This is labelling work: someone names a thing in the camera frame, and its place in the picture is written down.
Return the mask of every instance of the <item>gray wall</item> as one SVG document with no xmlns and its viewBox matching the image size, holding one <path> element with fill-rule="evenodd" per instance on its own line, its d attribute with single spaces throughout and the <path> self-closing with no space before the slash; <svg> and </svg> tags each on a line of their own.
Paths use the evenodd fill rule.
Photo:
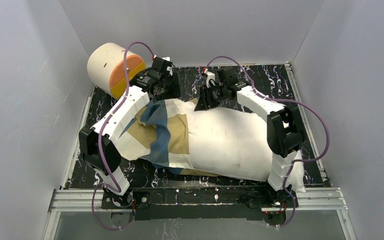
<svg viewBox="0 0 384 240">
<path fill-rule="evenodd" d="M 323 162 L 357 237 L 384 239 L 384 1 L 326 0 L 292 66 L 303 101 L 330 127 Z"/>
<path fill-rule="evenodd" d="M 323 1 L 60 0 L 89 55 L 108 42 L 126 48 L 143 41 L 177 66 L 202 66 L 218 55 L 241 63 L 290 61 Z M 143 47 L 133 51 L 150 59 Z"/>
<path fill-rule="evenodd" d="M 40 239 L 91 82 L 58 1 L 0 0 L 0 240 Z"/>
</svg>

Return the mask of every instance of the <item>marble surface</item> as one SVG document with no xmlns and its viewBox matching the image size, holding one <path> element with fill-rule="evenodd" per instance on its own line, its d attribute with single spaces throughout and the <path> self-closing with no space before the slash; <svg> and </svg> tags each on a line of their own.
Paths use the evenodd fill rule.
<svg viewBox="0 0 384 240">
<path fill-rule="evenodd" d="M 210 67 L 212 72 L 221 67 Z M 294 92 L 288 81 L 284 65 L 250 65 L 245 66 L 246 72 L 255 81 L 255 87 L 263 94 L 273 98 L 295 99 Z M 199 87 L 203 84 L 200 79 L 201 67 L 180 67 L 178 71 L 182 100 L 187 101 L 199 96 Z M 239 67 L 237 74 L 244 78 Z M 116 103 L 116 100 L 99 88 L 95 88 L 85 125 L 91 127 L 99 121 Z M 225 108 L 250 112 L 246 107 L 230 100 L 223 102 Z M 313 158 L 313 151 L 309 142 L 305 142 L 302 148 L 305 159 Z M 217 186 L 252 186 L 261 184 L 257 181 L 239 180 L 224 176 L 191 176 L 175 175 L 165 169 L 155 169 L 148 161 L 138 159 L 136 161 L 121 161 L 121 168 L 130 181 L 133 188 L 158 188 L 158 187 L 217 187 Z M 322 185 L 323 180 L 319 168 L 315 162 L 304 165 L 304 183 L 309 186 Z M 100 181 L 95 171 L 85 162 L 77 159 L 71 178 L 67 181 L 66 189 L 92 189 Z"/>
</svg>

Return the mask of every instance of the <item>purple cable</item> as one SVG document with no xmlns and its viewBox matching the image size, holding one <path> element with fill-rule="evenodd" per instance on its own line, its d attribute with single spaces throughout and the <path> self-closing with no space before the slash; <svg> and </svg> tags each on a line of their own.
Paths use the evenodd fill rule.
<svg viewBox="0 0 384 240">
<path fill-rule="evenodd" d="M 133 223 L 133 221 L 127 223 L 126 225 L 124 226 L 119 226 L 119 227 L 110 227 L 110 226 L 107 226 L 105 224 L 103 224 L 99 219 L 98 219 L 98 216 L 95 212 L 95 206 L 94 206 L 94 202 L 95 202 L 95 195 L 97 193 L 97 190 L 100 186 L 104 186 L 104 184 L 102 182 L 98 183 L 95 187 L 95 190 L 93 191 L 93 195 L 92 195 L 92 214 L 93 214 L 93 217 L 95 218 L 96 222 L 101 226 L 103 227 L 104 229 L 107 229 L 107 230 L 121 230 L 121 229 L 124 229 L 125 227 L 129 226 L 131 223 Z"/>
<path fill-rule="evenodd" d="M 120 107 L 126 101 L 126 96 L 129 94 L 129 74 L 127 72 L 126 57 L 127 57 L 127 52 L 129 51 L 130 47 L 135 45 L 135 44 L 142 44 L 142 45 L 144 45 L 151 52 L 152 57 L 154 57 L 154 52 L 151 50 L 151 48 L 148 45 L 146 45 L 145 43 L 141 42 L 141 41 L 135 41 L 135 42 L 133 42 L 132 44 L 130 44 L 126 48 L 126 50 L 124 51 L 124 57 L 123 57 L 124 75 L 125 75 L 125 79 L 126 79 L 126 90 L 124 92 L 124 95 L 121 96 L 122 97 L 121 102 L 114 108 L 114 111 L 112 111 L 112 114 L 115 114 L 120 109 Z M 108 118 L 103 122 L 103 125 L 102 125 L 101 129 L 99 130 L 98 149 L 99 149 L 100 158 L 102 159 L 102 163 L 105 166 L 106 172 L 108 173 L 109 177 L 111 178 L 111 180 L 114 182 L 114 184 L 116 186 L 116 188 L 114 188 L 114 187 L 112 187 L 110 185 L 106 185 L 106 187 L 111 189 L 111 190 L 113 190 L 113 191 L 116 191 L 117 193 L 121 193 L 122 189 L 121 189 L 119 183 L 116 181 L 116 178 L 114 177 L 113 173 L 111 172 L 110 166 L 108 166 L 107 159 L 105 158 L 104 150 L 102 148 L 102 134 L 104 133 L 104 128 L 107 126 L 107 124 L 110 121 L 111 117 L 112 117 L 112 115 L 108 116 Z"/>
<path fill-rule="evenodd" d="M 287 171 L 286 173 L 286 176 L 289 176 L 289 174 L 291 174 L 292 172 L 292 169 L 294 168 L 294 163 L 296 162 L 303 162 L 303 163 L 310 163 L 310 162 L 315 162 L 321 158 L 323 158 L 326 153 L 328 152 L 328 149 L 329 149 L 329 145 L 331 144 L 331 136 L 330 136 L 330 133 L 329 133 L 329 129 L 328 129 L 328 126 L 326 125 L 326 122 L 323 120 L 323 118 L 316 112 L 314 111 L 314 109 L 312 109 L 311 107 L 309 107 L 308 105 L 300 102 L 300 101 L 296 101 L 296 100 L 291 100 L 291 99 L 277 99 L 277 98 L 270 98 L 270 97 L 267 97 L 263 94 L 261 94 L 255 87 L 255 83 L 254 83 L 254 80 L 250 77 L 250 75 L 245 71 L 244 67 L 242 65 L 239 64 L 239 62 L 237 62 L 236 60 L 234 60 L 233 58 L 231 57 L 228 57 L 228 56 L 216 56 L 215 58 L 211 59 L 211 61 L 208 62 L 208 64 L 205 66 L 206 69 L 208 69 L 209 65 L 216 59 L 228 59 L 228 60 L 231 60 L 232 62 L 234 62 L 236 65 L 238 65 L 240 67 L 240 69 L 242 70 L 243 73 L 245 73 L 245 76 L 246 78 L 251 82 L 251 86 L 252 86 L 252 91 L 260 98 L 262 99 L 266 99 L 266 100 L 269 100 L 269 101 L 274 101 L 274 102 L 278 102 L 278 103 L 293 103 L 293 104 L 298 104 L 298 105 L 301 105 L 303 106 L 304 108 L 308 109 L 310 112 L 312 112 L 321 122 L 321 124 L 323 125 L 323 128 L 324 128 L 324 132 L 326 133 L 326 145 L 324 147 L 324 150 L 323 152 L 318 156 L 318 157 L 315 157 L 315 158 L 312 158 L 312 159 L 295 159 L 292 161 L 292 165 L 290 166 L 289 170 Z M 279 227 L 284 227 L 286 226 L 289 222 L 291 222 L 292 218 L 294 217 L 295 215 L 295 208 L 297 207 L 296 203 L 295 203 L 295 197 L 292 195 L 292 193 L 286 188 L 286 182 L 288 180 L 288 177 L 285 177 L 284 180 L 283 180 L 283 184 L 282 184 L 282 187 L 283 189 L 285 190 L 285 192 L 287 194 L 290 195 L 290 197 L 292 198 L 292 213 L 289 217 L 289 219 L 287 221 L 285 221 L 284 224 L 280 225 Z"/>
</svg>

